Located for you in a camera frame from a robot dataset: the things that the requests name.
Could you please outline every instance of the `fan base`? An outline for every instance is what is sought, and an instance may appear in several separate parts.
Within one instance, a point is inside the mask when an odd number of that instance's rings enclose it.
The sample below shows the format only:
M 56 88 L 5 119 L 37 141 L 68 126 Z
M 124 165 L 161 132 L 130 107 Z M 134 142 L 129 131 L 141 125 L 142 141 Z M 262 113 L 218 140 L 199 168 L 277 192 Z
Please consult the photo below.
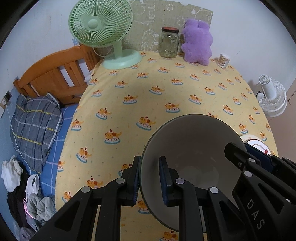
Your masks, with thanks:
M 122 57 L 116 58 L 114 53 L 109 54 L 103 61 L 103 67 L 106 69 L 124 69 L 131 67 L 142 60 L 141 54 L 133 49 L 122 50 Z

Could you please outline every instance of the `gray bowl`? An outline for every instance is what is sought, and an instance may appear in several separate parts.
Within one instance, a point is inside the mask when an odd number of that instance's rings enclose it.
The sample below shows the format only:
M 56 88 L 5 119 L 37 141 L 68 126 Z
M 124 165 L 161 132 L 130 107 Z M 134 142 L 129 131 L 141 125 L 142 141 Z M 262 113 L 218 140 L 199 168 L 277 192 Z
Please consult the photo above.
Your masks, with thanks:
M 225 158 L 229 142 L 246 150 L 238 134 L 214 117 L 192 114 L 177 117 L 159 128 L 147 143 L 140 163 L 140 190 L 152 215 L 168 228 L 179 230 L 178 207 L 164 205 L 158 159 L 166 156 L 168 166 L 194 186 L 218 187 L 233 203 L 232 190 L 240 171 Z

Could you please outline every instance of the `purple plush toy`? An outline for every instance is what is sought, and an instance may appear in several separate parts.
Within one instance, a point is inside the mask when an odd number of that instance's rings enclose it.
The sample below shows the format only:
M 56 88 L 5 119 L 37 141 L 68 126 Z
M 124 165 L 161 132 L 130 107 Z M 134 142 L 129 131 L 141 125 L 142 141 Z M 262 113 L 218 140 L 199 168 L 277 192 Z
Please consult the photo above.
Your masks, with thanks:
M 209 58 L 212 56 L 210 46 L 213 43 L 213 37 L 208 23 L 201 20 L 187 19 L 183 35 L 185 43 L 182 44 L 181 49 L 185 53 L 185 61 L 209 65 Z

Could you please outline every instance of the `blue bedsheet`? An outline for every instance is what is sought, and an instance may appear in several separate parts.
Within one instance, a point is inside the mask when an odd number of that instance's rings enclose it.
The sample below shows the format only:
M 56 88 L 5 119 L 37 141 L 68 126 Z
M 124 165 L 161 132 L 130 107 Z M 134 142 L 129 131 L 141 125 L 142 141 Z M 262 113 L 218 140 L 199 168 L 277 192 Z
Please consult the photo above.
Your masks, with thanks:
M 40 185 L 43 196 L 54 196 L 55 195 L 55 184 L 56 184 L 56 178 L 57 178 L 57 166 L 59 163 L 59 158 L 62 153 L 62 149 L 64 146 L 64 141 L 66 138 L 66 134 L 68 132 L 68 129 L 70 127 L 74 112 L 77 108 L 77 104 L 71 105 L 65 108 L 62 108 L 63 113 L 63 121 L 61 129 L 52 144 L 52 147 L 49 152 L 48 159 L 43 166 L 42 173 L 39 175 L 40 177 Z M 26 166 L 27 171 L 29 172 L 29 168 L 24 162 L 23 164 Z

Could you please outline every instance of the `cake print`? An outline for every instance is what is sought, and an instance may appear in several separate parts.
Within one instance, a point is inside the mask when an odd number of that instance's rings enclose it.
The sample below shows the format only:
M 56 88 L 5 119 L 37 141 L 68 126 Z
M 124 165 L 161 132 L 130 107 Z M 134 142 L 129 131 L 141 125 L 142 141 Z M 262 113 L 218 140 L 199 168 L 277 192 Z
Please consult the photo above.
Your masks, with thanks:
M 246 88 L 246 91 L 247 91 L 249 94 L 253 94 L 253 92 L 252 92 L 249 88 Z
M 183 82 L 182 82 L 183 80 L 177 80 L 177 79 L 171 79 L 171 82 L 172 82 L 172 85 L 182 85 L 183 84 Z
M 147 62 L 148 62 L 148 63 L 155 63 L 155 62 L 156 62 L 156 60 L 155 60 L 155 59 L 153 59 L 153 58 L 149 58 L 149 59 L 147 60 Z
M 128 83 L 124 82 L 124 81 L 118 81 L 116 85 L 114 85 L 115 87 L 118 88 L 124 88 L 125 85 L 127 85 Z
M 214 72 L 216 72 L 217 74 L 221 74 L 221 71 L 219 69 L 214 69 Z
M 83 163 L 87 163 L 87 158 L 90 156 L 92 156 L 92 154 L 88 153 L 87 147 L 80 148 L 79 152 L 76 154 L 77 159 Z
M 89 84 L 90 84 L 90 85 L 96 85 L 97 82 L 98 82 L 97 79 L 92 79 L 92 80 L 89 82 Z
M 243 99 L 248 100 L 248 97 L 244 93 L 241 93 L 241 94 L 242 94 Z
M 219 83 L 218 87 L 221 88 L 222 90 L 227 90 L 226 86 L 223 85 L 222 83 Z
M 210 73 L 209 71 L 206 71 L 206 70 L 203 70 L 202 73 L 203 73 L 204 75 L 211 75 L 211 73 Z
M 118 72 L 119 72 L 119 71 L 113 70 L 113 71 L 110 72 L 109 75 L 118 75 Z
M 134 64 L 133 66 L 130 67 L 131 69 L 137 69 L 138 68 L 138 65 L 137 64 Z
M 195 104 L 201 104 L 200 102 L 202 101 L 202 99 L 196 97 L 196 95 L 190 95 L 189 100 Z
M 233 115 L 233 110 L 228 107 L 228 105 L 223 106 L 223 110 L 230 115 Z
M 62 200 L 64 203 L 68 202 L 71 198 L 71 192 L 64 192 L 64 195 L 62 196 Z
M 99 110 L 98 113 L 96 113 L 96 117 L 100 118 L 101 120 L 106 120 L 107 119 L 107 115 L 112 114 L 112 112 L 108 112 L 107 111 L 107 107 L 106 108 L 101 108 Z
M 100 97 L 102 96 L 102 92 L 103 90 L 96 90 L 95 92 L 93 92 L 92 96 L 94 97 Z
M 141 78 L 148 78 L 148 73 L 139 73 L 138 74 L 138 77 L 137 77 L 138 79 L 141 79 Z
M 140 120 L 136 123 L 138 127 L 140 127 L 143 130 L 150 131 L 151 125 L 155 125 L 156 122 L 153 122 L 148 119 L 148 116 L 141 117 Z
M 255 119 L 251 115 L 249 115 L 249 121 L 253 124 L 256 124 Z
M 271 131 L 271 128 L 270 128 L 269 124 L 266 123 L 265 125 L 266 125 L 266 129 L 267 129 L 268 131 Z
M 194 66 L 198 66 L 198 63 L 189 63 L 189 64 L 192 64 Z
M 81 130 L 81 124 L 83 121 L 78 121 L 77 119 L 72 122 L 71 130 L 72 131 L 80 131 Z
M 260 112 L 257 108 L 253 107 L 253 110 L 254 110 L 255 114 L 260 114 Z
M 170 102 L 168 104 L 165 105 L 166 107 L 166 112 L 168 113 L 178 113 L 180 112 L 179 104 L 171 104 Z
M 125 97 L 123 98 L 123 99 L 124 99 L 123 103 L 124 103 L 124 104 L 134 104 L 134 103 L 137 102 L 137 98 L 138 98 L 137 95 L 136 95 L 136 96 L 130 96 L 130 95 L 125 96 Z
M 190 78 L 190 79 L 193 79 L 193 80 L 197 80 L 197 81 L 200 80 L 200 78 L 199 78 L 198 76 L 196 76 L 195 74 L 191 74 L 191 75 L 189 76 L 189 78 Z
M 106 144 L 117 144 L 120 142 L 119 136 L 122 133 L 113 132 L 111 129 L 109 132 L 105 133 L 105 143 Z
M 211 112 L 208 112 L 208 114 L 207 114 L 208 116 L 210 116 L 210 117 L 214 117 L 214 118 L 217 118 L 218 116 L 217 115 L 212 115 L 212 113 Z
M 161 95 L 162 94 L 162 91 L 165 91 L 165 89 L 161 89 L 157 85 L 157 86 L 152 86 L 151 90 L 149 90 L 149 91 L 152 94 Z
M 178 235 L 174 231 L 165 232 L 159 241 L 178 241 Z
M 237 81 L 238 83 L 241 83 L 242 81 L 238 77 L 234 77 L 234 80 Z
M 168 73 L 168 70 L 165 67 L 160 67 L 158 69 L 158 72 L 167 74 Z
M 241 123 L 239 124 L 239 129 L 240 129 L 242 134 L 247 134 L 248 133 L 248 129 L 246 127 L 247 127 L 246 125 L 242 125 Z
M 139 207 L 139 210 L 138 212 L 141 213 L 141 214 L 150 214 L 148 208 L 146 207 L 146 204 L 144 203 L 144 201 L 140 200 L 138 201 L 138 207 Z
M 185 67 L 184 64 L 180 64 L 180 63 L 175 63 L 175 66 L 177 68 L 184 68 Z
M 206 92 L 207 94 L 209 94 L 209 95 L 214 95 L 214 94 L 215 94 L 214 89 L 210 89 L 210 88 L 208 88 L 208 87 L 205 88 L 205 92 Z
M 234 85 L 234 83 L 232 82 L 232 80 L 230 79 L 226 79 L 227 83 L 229 83 L 230 85 Z
M 78 105 L 77 107 L 76 107 L 76 110 L 75 110 L 75 112 L 74 113 L 76 113 L 79 109 L 81 108 L 81 106 L 80 105 Z
M 260 136 L 261 136 L 261 140 L 263 140 L 263 141 L 266 141 L 267 140 L 267 138 L 265 136 L 265 133 L 261 132 L 260 133 Z
M 92 189 L 96 189 L 96 188 L 100 188 L 104 184 L 104 182 L 101 181 L 100 183 L 98 183 L 97 181 L 94 181 L 93 177 L 91 177 L 90 180 L 86 181 L 86 184 Z
M 130 168 L 130 167 L 132 167 L 132 163 L 130 163 L 130 164 L 123 164 L 121 170 L 118 172 L 118 175 L 121 177 L 122 172 L 123 172 L 125 169 L 128 169 L 128 168 Z
M 232 98 L 235 104 L 241 104 L 238 98 L 233 97 Z
M 57 166 L 57 171 L 62 172 L 64 170 L 63 165 L 65 164 L 65 161 L 61 162 L 59 161 L 59 164 Z

